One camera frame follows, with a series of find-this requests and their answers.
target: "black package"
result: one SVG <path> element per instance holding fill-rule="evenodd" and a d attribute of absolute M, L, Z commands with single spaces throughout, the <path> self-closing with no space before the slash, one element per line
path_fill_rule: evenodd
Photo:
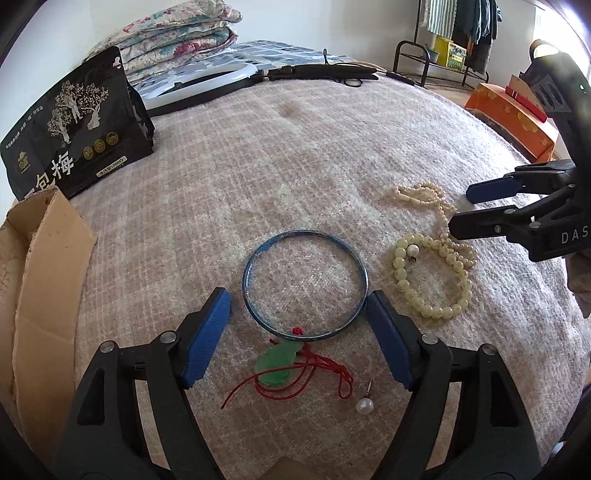
<path fill-rule="evenodd" d="M 57 185 L 71 198 L 152 153 L 154 124 L 111 47 L 57 82 L 0 143 L 17 199 Z"/>

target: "green jade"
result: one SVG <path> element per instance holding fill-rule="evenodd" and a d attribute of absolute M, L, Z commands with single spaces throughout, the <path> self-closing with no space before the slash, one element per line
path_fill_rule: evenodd
<path fill-rule="evenodd" d="M 301 342 L 289 342 L 287 340 L 281 340 L 277 345 L 270 346 L 256 360 L 255 373 L 293 366 L 296 361 L 296 354 L 303 346 L 304 344 Z M 281 387 L 289 379 L 292 372 L 293 370 L 283 370 L 264 374 L 259 377 L 259 382 L 265 387 Z"/>

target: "blue gripper pad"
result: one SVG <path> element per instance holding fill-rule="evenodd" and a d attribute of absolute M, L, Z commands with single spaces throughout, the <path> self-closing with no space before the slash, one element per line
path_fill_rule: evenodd
<path fill-rule="evenodd" d="M 205 318 L 187 348 L 187 366 L 181 379 L 185 389 L 191 388 L 197 380 L 202 379 L 205 375 L 205 370 L 212 359 L 217 343 L 230 319 L 232 294 L 227 290 L 220 290 L 221 293 L 211 304 L 210 298 L 203 306 L 201 312 L 205 314 Z"/>
<path fill-rule="evenodd" d="M 466 198 L 470 203 L 490 202 L 491 200 L 514 197 L 521 189 L 522 185 L 519 180 L 506 176 L 470 185 L 466 190 Z"/>
<path fill-rule="evenodd" d="M 366 316 L 394 380 L 404 385 L 407 390 L 410 390 L 416 382 L 411 370 L 411 355 L 391 319 L 393 314 L 398 315 L 398 313 L 390 305 L 388 306 L 391 312 L 388 312 L 387 307 L 380 302 L 376 292 L 373 292 L 367 299 Z"/>

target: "hanging clothes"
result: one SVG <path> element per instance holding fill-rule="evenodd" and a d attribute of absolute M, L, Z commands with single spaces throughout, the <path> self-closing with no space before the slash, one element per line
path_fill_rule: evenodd
<path fill-rule="evenodd" d="M 490 0 L 489 12 L 491 27 L 488 35 L 482 37 L 480 42 L 474 45 L 472 53 L 466 58 L 465 65 L 478 73 L 485 74 L 488 63 L 491 59 L 492 42 L 498 35 L 498 11 L 496 0 Z"/>
<path fill-rule="evenodd" d="M 424 0 L 424 25 L 431 33 L 452 38 L 457 0 Z"/>
<path fill-rule="evenodd" d="M 457 0 L 455 27 L 464 32 L 474 43 L 491 32 L 495 14 L 491 14 L 491 0 Z"/>

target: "wall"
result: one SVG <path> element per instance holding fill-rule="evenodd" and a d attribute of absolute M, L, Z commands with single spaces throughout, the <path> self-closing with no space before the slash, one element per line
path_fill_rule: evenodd
<path fill-rule="evenodd" d="M 226 0 L 244 19 L 239 41 L 277 40 L 392 66 L 396 44 L 414 34 L 418 0 Z M 96 35 L 106 37 L 175 0 L 90 0 Z M 105 12 L 117 15 L 105 15 Z"/>
<path fill-rule="evenodd" d="M 0 140 L 96 43 L 89 0 L 49 0 L 33 16 L 0 67 Z M 0 167 L 0 223 L 14 200 Z"/>
<path fill-rule="evenodd" d="M 524 0 L 496 0 L 503 10 L 498 39 L 492 45 L 488 73 L 491 83 L 507 85 L 511 75 L 519 75 L 530 65 L 530 45 L 534 38 L 536 7 Z"/>

